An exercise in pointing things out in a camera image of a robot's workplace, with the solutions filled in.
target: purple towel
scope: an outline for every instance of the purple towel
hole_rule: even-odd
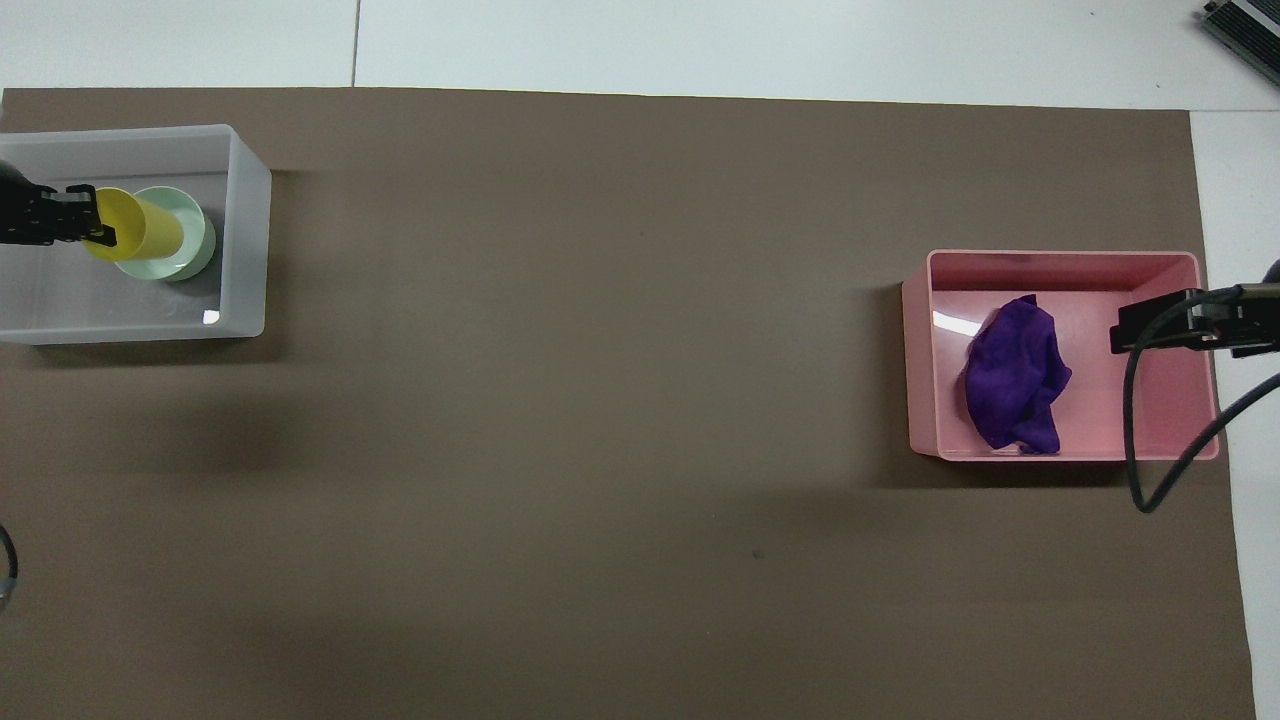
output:
[[[1019,297],[1001,307],[969,346],[964,372],[969,416],[993,448],[1018,442],[1025,452],[1057,452],[1048,406],[1069,379],[1053,316],[1036,305],[1034,295]]]

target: brown tabletop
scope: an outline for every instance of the brown tabletop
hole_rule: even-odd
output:
[[[274,172],[266,333],[0,347],[4,717],[1252,717],[1225,457],[1144,516],[1112,464],[906,443],[897,284],[1201,254],[1185,113],[10,90],[0,129],[223,122]]]

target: pink plastic bin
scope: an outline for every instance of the pink plastic bin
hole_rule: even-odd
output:
[[[911,448],[956,461],[1124,460],[1121,388],[1126,355],[1107,331],[1121,305],[1201,287],[1189,252],[934,250],[902,283],[906,404]],[[1071,382],[1053,402],[1057,455],[992,450],[974,429],[961,373],[969,343],[1005,302],[1034,293],[1053,315]],[[1143,352],[1134,388],[1138,457],[1178,457],[1216,414],[1210,355]],[[1201,459],[1215,457],[1215,438]]]

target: black cable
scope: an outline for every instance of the black cable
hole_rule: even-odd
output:
[[[4,553],[9,556],[9,577],[18,579],[18,550],[13,547],[13,538],[9,537],[9,532],[0,525],[0,544],[4,546]]]
[[[1143,500],[1142,497],[1142,484],[1138,480],[1138,457],[1134,450],[1133,439],[1133,383],[1138,374],[1138,357],[1147,345],[1156,337],[1156,333],[1165,327],[1166,323],[1178,318],[1180,314],[1203,305],[1206,302],[1233,302],[1240,297],[1244,291],[1239,286],[1226,287],[1221,290],[1213,290],[1194,297],[1188,297],[1176,305],[1172,305],[1160,315],[1156,315],[1151,323],[1143,328],[1142,333],[1138,334],[1138,340],[1134,341],[1133,351],[1129,354],[1129,363],[1125,365],[1124,372],[1124,459],[1125,459],[1125,471],[1129,477],[1129,495],[1133,497],[1134,506],[1143,512],[1151,512],[1160,506],[1165,496],[1181,477],[1183,471],[1190,465],[1192,460],[1204,448],[1206,445],[1213,436],[1220,433],[1222,428],[1226,427],[1236,415],[1244,413],[1251,405],[1262,400],[1268,392],[1280,387],[1280,374],[1267,379],[1258,387],[1244,393],[1239,400],[1231,404],[1221,415],[1215,418],[1196,437],[1194,441],[1187,450],[1183,451],[1174,466],[1169,469],[1165,474],[1165,479],[1160,482],[1156,491],[1151,493],[1149,500]]]

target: yellow cup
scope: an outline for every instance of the yellow cup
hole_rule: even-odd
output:
[[[97,188],[97,214],[115,229],[115,247],[86,241],[95,258],[108,263],[168,258],[182,247],[182,224],[173,213],[118,187]]]

